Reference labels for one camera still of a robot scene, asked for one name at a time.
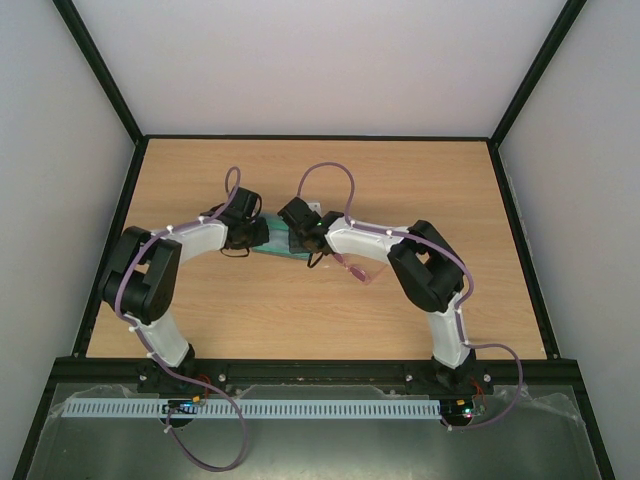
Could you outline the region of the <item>grey glasses case green lining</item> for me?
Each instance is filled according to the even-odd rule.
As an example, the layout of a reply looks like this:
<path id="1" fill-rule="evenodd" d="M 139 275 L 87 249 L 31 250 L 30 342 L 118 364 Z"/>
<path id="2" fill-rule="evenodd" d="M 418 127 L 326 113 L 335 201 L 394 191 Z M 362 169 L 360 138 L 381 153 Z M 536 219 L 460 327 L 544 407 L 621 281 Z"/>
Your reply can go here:
<path id="1" fill-rule="evenodd" d="M 260 246 L 252 247 L 252 252 L 297 260 L 308 259 L 310 252 L 303 247 L 298 237 L 279 216 L 261 213 L 259 217 L 266 221 L 269 240 Z"/>

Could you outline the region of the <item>pink sunglasses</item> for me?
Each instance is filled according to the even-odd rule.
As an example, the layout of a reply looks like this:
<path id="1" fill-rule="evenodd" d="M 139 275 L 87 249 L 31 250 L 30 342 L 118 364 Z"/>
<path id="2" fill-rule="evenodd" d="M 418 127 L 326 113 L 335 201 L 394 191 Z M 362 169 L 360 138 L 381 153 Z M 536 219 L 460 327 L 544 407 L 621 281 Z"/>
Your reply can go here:
<path id="1" fill-rule="evenodd" d="M 371 284 L 387 268 L 386 264 L 366 257 L 335 253 L 333 259 L 362 285 Z"/>

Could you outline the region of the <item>light blue cleaning cloth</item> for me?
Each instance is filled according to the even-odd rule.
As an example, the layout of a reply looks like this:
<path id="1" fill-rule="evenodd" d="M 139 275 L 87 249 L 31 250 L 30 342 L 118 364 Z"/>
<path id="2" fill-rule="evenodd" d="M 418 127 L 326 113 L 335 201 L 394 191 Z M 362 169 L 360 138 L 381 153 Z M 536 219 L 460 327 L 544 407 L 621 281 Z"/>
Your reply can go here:
<path id="1" fill-rule="evenodd" d="M 295 233 L 290 230 L 274 229 L 269 232 L 269 242 L 265 249 L 270 252 L 287 255 L 302 255 L 308 252 L 300 243 Z"/>

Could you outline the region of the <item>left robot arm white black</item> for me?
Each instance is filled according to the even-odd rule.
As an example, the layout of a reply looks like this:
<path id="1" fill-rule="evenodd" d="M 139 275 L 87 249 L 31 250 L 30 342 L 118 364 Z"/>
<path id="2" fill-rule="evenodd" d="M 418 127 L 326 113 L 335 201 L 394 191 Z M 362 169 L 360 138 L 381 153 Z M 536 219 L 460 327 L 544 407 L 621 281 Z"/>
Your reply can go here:
<path id="1" fill-rule="evenodd" d="M 160 230 L 126 228 L 99 282 L 102 301 L 129 326 L 147 357 L 177 382 L 201 386 L 193 376 L 195 351 L 170 312 L 178 271 L 209 252 L 250 250 L 269 240 L 261 196 L 235 186 L 227 200 L 195 220 Z"/>

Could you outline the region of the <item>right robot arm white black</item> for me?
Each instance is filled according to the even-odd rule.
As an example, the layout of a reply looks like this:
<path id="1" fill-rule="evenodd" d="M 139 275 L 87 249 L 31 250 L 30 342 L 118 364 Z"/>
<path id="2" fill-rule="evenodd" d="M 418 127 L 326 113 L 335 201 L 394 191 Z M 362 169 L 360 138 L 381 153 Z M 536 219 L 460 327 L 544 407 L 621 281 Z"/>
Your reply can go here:
<path id="1" fill-rule="evenodd" d="M 468 270 L 431 223 L 392 228 L 335 211 L 322 216 L 298 197 L 278 216 L 313 254 L 356 255 L 389 265 L 408 300 L 426 313 L 433 340 L 428 379 L 450 392 L 470 381 L 475 353 L 462 315 Z"/>

